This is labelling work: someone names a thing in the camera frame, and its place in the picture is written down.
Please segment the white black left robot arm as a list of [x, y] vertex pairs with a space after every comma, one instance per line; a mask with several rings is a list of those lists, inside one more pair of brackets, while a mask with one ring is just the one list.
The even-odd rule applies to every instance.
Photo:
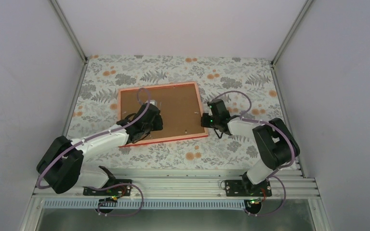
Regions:
[[162, 129], [160, 109], [156, 101], [151, 100], [142, 104], [136, 114], [130, 114], [110, 128], [89, 137], [70, 140], [66, 136], [59, 136], [36, 167], [39, 173], [36, 187], [51, 188], [61, 194], [80, 186], [108, 195], [117, 183], [115, 177], [106, 167], [84, 167], [84, 160], [114, 147], [137, 143], [152, 131]]

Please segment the red picture frame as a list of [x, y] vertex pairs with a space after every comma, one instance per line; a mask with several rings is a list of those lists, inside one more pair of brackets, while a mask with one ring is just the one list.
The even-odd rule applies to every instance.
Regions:
[[160, 110], [163, 130], [152, 131], [134, 146], [208, 137], [208, 130], [201, 126], [203, 106], [195, 81], [145, 88]]

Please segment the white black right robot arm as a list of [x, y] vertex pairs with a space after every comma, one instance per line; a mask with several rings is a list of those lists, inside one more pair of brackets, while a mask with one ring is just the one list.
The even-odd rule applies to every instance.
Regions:
[[201, 125], [212, 128], [221, 138], [223, 134], [254, 140], [259, 161], [242, 175], [241, 188], [248, 195], [265, 189], [265, 182], [279, 170], [294, 162], [300, 149], [281, 118], [259, 121], [230, 115], [225, 103], [215, 99], [207, 103], [210, 113], [203, 113]]

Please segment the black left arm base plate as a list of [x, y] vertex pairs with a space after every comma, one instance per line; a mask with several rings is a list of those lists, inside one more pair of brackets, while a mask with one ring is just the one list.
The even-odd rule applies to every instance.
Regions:
[[130, 179], [116, 179], [109, 180], [101, 190], [94, 190], [89, 187], [84, 187], [83, 195], [84, 196], [105, 196], [105, 197], [121, 197], [121, 196], [130, 196], [131, 193], [131, 184], [132, 180]]

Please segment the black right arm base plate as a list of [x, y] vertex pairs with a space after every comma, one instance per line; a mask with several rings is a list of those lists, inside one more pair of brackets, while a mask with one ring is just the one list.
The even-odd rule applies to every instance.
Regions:
[[269, 197], [272, 196], [270, 182], [267, 180], [253, 185], [249, 181], [225, 180], [225, 193], [227, 197]]

